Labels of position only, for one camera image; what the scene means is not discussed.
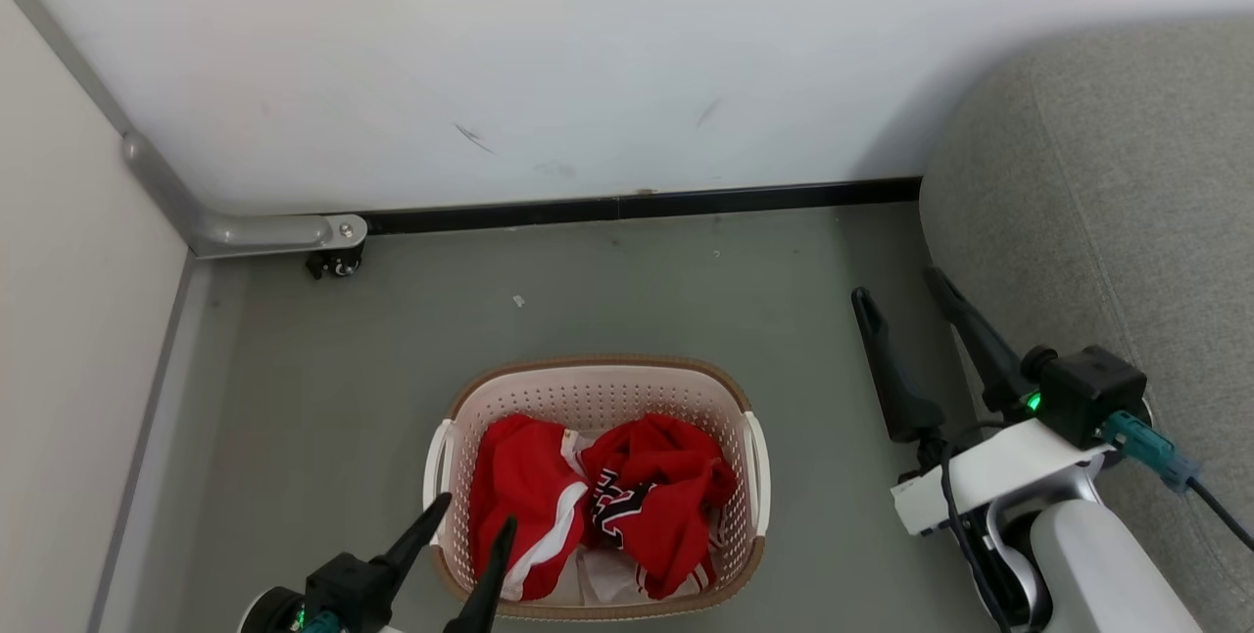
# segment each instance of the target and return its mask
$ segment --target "black baseboard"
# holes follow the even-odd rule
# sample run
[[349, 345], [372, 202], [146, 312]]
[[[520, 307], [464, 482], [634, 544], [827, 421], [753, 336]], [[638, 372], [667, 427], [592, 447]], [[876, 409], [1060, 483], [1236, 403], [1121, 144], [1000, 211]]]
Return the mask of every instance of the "black baseboard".
[[919, 182], [922, 177], [897, 177], [892, 180], [835, 182], [830, 186], [742, 187], [737, 191], [666, 192], [658, 196], [359, 214], [366, 221], [371, 236], [425, 234], [430, 231], [532, 227], [535, 223], [614, 222], [619, 218], [765, 212], [809, 206], [907, 203], [919, 199]]

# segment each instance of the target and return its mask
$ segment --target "basket handle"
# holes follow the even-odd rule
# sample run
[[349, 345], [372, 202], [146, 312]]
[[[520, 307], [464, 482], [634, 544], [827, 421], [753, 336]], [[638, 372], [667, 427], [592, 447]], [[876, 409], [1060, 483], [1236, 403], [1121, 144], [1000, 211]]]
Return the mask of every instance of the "basket handle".
[[771, 524], [771, 458], [766, 453], [766, 437], [754, 411], [745, 411], [745, 422], [750, 436], [750, 446], [745, 450], [749, 460], [749, 501], [757, 536], [765, 536], [766, 526]]
[[[444, 493], [449, 484], [449, 469], [451, 468], [451, 440], [449, 437], [449, 429], [453, 426], [453, 420], [444, 419], [439, 427], [435, 427], [435, 435], [431, 436], [431, 446], [426, 449], [426, 466], [423, 469], [423, 510], [431, 506], [435, 496]], [[439, 474], [439, 481], [436, 481], [436, 474]], [[440, 530], [444, 525], [440, 525], [439, 530], [435, 530], [435, 535], [431, 536], [431, 545], [438, 545], [440, 539]]]

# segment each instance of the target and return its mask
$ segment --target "white fabric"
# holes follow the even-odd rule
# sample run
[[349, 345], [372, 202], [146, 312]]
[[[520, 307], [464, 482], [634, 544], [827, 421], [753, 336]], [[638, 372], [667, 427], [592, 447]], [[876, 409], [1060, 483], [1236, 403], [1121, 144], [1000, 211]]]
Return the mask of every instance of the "white fabric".
[[594, 437], [586, 437], [573, 429], [568, 429], [562, 434], [562, 459], [584, 481], [588, 480], [588, 475], [583, 471], [583, 465], [579, 464], [579, 453], [592, 446], [594, 441]]
[[523, 598], [523, 582], [530, 574], [532, 568], [544, 564], [562, 553], [566, 539], [571, 534], [574, 519], [579, 518], [577, 509], [579, 499], [588, 493], [588, 485], [576, 481], [567, 486], [557, 500], [557, 513], [553, 516], [553, 529], [544, 534], [523, 557], [518, 558], [514, 567], [505, 573], [505, 582], [500, 585], [500, 598], [507, 602], [518, 602]]
[[[621, 550], [583, 549], [576, 554], [583, 605], [647, 604], [645, 568]], [[710, 574], [697, 565], [668, 599], [700, 594], [710, 584]]]

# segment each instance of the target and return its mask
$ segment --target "metal bar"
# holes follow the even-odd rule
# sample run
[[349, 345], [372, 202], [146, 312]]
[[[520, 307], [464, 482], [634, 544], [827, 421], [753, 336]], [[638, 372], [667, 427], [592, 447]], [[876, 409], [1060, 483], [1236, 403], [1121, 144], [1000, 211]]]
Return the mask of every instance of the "metal bar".
[[232, 217], [201, 204], [142, 133], [122, 138], [122, 157], [197, 258], [347, 249], [366, 237], [354, 213], [330, 217]]

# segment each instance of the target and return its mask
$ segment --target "gray floor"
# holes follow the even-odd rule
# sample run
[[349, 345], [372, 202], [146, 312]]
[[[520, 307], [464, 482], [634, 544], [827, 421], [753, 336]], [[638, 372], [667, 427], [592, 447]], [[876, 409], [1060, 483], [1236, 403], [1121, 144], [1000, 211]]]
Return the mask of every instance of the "gray floor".
[[[897, 521], [888, 489], [913, 453], [884, 436], [849, 308], [869, 286], [951, 424], [972, 420], [919, 277], [917, 217], [883, 204], [382, 237], [361, 275], [320, 283], [292, 258], [253, 262], [186, 630], [229, 630], [261, 590], [300, 589], [341, 550], [381, 552], [420, 510], [426, 445], [458, 389], [571, 352], [712, 361], [771, 450], [766, 558], [744, 593], [597, 629], [991, 630], [952, 541]], [[394, 625], [439, 630], [458, 607], [424, 557]]]

